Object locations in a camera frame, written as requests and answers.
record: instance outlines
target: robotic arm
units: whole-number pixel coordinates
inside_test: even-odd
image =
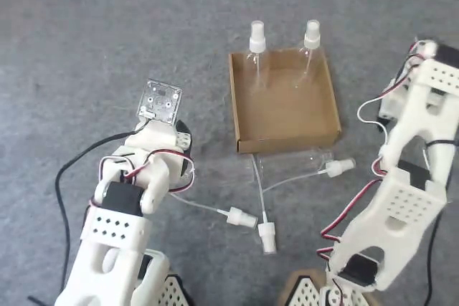
[[[344,290],[388,288],[447,202],[459,123],[459,51],[433,41],[415,45],[412,56],[418,63],[405,66],[404,80],[395,78],[388,88],[398,82],[399,87],[382,98],[379,117],[398,118],[379,153],[382,183],[343,235],[334,237],[330,250],[328,283]],[[430,170],[400,160],[403,148],[417,135],[429,145]],[[372,247],[384,252],[383,260],[362,253]]]
[[[154,85],[154,94],[160,87],[167,91],[167,86]],[[193,173],[187,185],[171,188],[179,182],[185,162],[190,162],[194,171],[193,161],[184,154],[191,136],[177,132],[171,124],[179,97],[172,96],[170,103],[160,102],[161,97],[166,94],[147,98],[157,113],[141,105],[139,111],[149,114],[148,121],[143,116],[137,126],[142,129],[101,160],[100,181],[90,202],[80,248],[56,306],[151,306],[157,300],[169,261],[160,252],[146,250],[152,223],[144,215],[154,213],[166,193],[183,191],[194,181]],[[158,110],[158,104],[165,107]],[[166,120],[159,120],[164,113]]]

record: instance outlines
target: cardboard tray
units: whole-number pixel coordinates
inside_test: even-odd
[[[232,112],[238,153],[329,147],[341,133],[330,72],[323,52],[314,76],[295,87],[301,60],[294,49],[270,52],[267,86],[254,90],[245,55],[229,55]]]

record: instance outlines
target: white plastic part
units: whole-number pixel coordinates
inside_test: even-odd
[[[328,177],[333,178],[341,175],[344,171],[356,167],[356,161],[353,158],[343,159],[342,161],[329,161],[325,163],[325,169]]]
[[[459,123],[459,70],[433,59],[424,61],[408,90],[407,101],[384,148],[381,167],[396,166],[403,148],[419,135],[427,142],[454,140]],[[440,104],[427,107],[432,88],[446,92]],[[455,154],[454,145],[433,145],[428,149],[434,181],[445,185]]]
[[[300,280],[287,306],[319,306],[319,291],[309,277]]]
[[[188,150],[189,146],[191,145],[191,135],[188,133],[178,132],[176,145],[183,151]]]
[[[240,226],[246,226],[250,227],[251,229],[254,229],[255,226],[257,226],[258,218],[256,216],[247,214],[243,212],[242,210],[231,207],[229,209],[228,214],[228,219],[227,223],[231,225],[240,225]]]
[[[150,231],[151,222],[145,218],[91,207],[72,272],[55,305],[130,305]],[[119,251],[104,273],[105,255],[113,247]]]
[[[341,292],[333,282],[331,286],[322,287],[320,306],[369,306],[362,293],[342,285],[340,287],[343,292],[342,298],[340,298]]]
[[[308,21],[306,25],[306,33],[304,34],[304,47],[308,49],[317,49],[321,46],[321,25],[313,19]]]
[[[265,24],[262,21],[252,22],[249,48],[255,54],[263,53],[266,50]]]
[[[162,252],[150,249],[145,251],[145,255],[150,256],[152,260],[148,264],[145,276],[132,294],[131,306],[161,305],[159,302],[156,304],[152,302],[163,300],[164,289],[168,289],[166,283],[169,281],[166,278],[170,268],[169,259]]]
[[[179,138],[177,131],[172,125],[152,120],[139,133],[129,136],[125,141],[125,145],[121,146],[113,154],[120,155],[124,153],[130,153],[130,150],[133,148],[140,148],[142,150],[141,152],[143,152],[143,155],[141,152],[136,151],[136,154],[139,154],[138,162],[137,160],[133,161],[136,166],[140,166],[145,161],[146,155],[153,150],[165,148],[183,153],[184,150],[179,145],[181,139],[185,138]],[[129,158],[131,160],[137,159],[137,156],[129,156]],[[167,164],[169,169],[169,183],[175,184],[179,182],[181,177],[183,158],[179,156],[163,154],[161,155],[161,159]],[[137,184],[143,188],[146,188],[146,185],[150,181],[149,171],[150,170],[145,168],[137,175]]]
[[[80,238],[132,250],[146,246],[150,230],[151,222],[146,218],[91,207]]]
[[[328,261],[330,276],[360,292],[385,290],[417,251],[422,235],[446,204],[444,185],[427,181],[425,191],[410,185],[410,174],[393,167],[372,202],[348,225]],[[338,273],[354,254],[378,247],[384,252],[373,285],[362,287]]]
[[[158,302],[148,304],[146,306],[188,306],[185,294],[181,290],[179,281],[175,276],[168,276],[164,281],[163,289],[161,290]]]
[[[258,234],[263,243],[263,252],[265,254],[275,254],[275,227],[273,222],[264,222],[258,224]]]
[[[438,45],[434,41],[426,41],[424,46],[418,46],[418,50],[420,51],[420,54],[425,58],[425,59],[431,59],[435,56],[437,53],[437,48]]]

